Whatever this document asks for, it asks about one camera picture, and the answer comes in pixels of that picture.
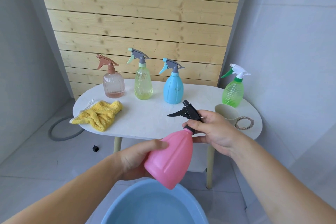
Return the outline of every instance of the cup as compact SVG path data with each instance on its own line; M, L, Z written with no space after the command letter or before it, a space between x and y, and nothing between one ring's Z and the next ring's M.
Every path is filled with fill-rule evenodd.
M238 128L240 130L249 129L249 128L253 127L253 125L254 125L254 120L253 119L251 119L249 117L246 117L246 116L240 116L239 117L238 111L232 106L224 105L224 104L216 105L215 106L215 112L222 115L225 118L225 120L227 120L233 126L235 126L236 128ZM251 123L250 123L250 125L248 125L246 127L240 127L238 125L238 122L240 120L249 120Z

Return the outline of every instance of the bottle body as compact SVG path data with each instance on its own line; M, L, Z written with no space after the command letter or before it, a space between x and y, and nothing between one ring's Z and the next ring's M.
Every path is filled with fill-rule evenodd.
M118 72L107 73L103 77L105 95L109 98L120 98L125 94L125 81Z
M153 94L152 80L148 68L139 67L136 71L134 93L141 100L149 99Z
M236 108L244 96L244 86L242 82L233 80L224 89L222 103Z
M163 96L165 101L169 104L178 104L182 101L183 82L178 73L172 73L167 79L163 88Z
M146 170L168 189L173 189L186 174L193 155L193 133L185 128L162 139L169 146L151 151L145 162Z

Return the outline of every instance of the yellow cloth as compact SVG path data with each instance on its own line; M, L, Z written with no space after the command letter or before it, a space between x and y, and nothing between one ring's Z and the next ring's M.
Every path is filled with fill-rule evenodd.
M111 126L114 122L115 115L121 109L123 109L123 105L119 101L114 101L112 104L105 101L99 101L91 108L82 111L70 122L72 124L90 123L94 129L103 132Z

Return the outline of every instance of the spray bottle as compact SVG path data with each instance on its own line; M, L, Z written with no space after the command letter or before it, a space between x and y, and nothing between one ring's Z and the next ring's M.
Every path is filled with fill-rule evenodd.
M167 116L201 121L200 115L187 100L183 101L183 105L182 110ZM146 170L167 189L173 189L188 170L193 155L193 134L195 129L188 125L171 133L162 139L169 146L164 150L151 151L144 163Z
M151 59L145 53L133 48L128 48L131 52L127 64L131 63L133 59L139 59L139 68L135 74L134 93L138 99L146 100L153 94L151 74L146 68L146 60Z
M244 95L244 86L242 83L243 76L251 74L236 64L230 64L230 66L230 71L221 78L227 77L230 74L237 74L237 76L225 87L222 95L222 103L236 108L240 104Z
M125 94L125 82L122 75L116 72L114 66L119 66L113 60L97 54L99 58L99 66L97 69L100 69L103 65L107 65L107 74L103 77L103 86L105 95L109 98L120 98Z
M167 79L163 88L163 96L167 103L178 104L183 97L183 82L179 76L179 69L185 67L171 59L164 58L163 61L166 62L166 64L159 74L163 73L168 68L173 69L171 76Z

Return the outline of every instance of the forearm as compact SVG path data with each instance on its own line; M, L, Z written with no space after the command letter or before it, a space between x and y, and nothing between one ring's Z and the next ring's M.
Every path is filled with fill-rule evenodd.
M336 223L336 211L252 139L241 136L232 158L273 223Z
M4 224L84 224L121 175L120 160L113 154Z

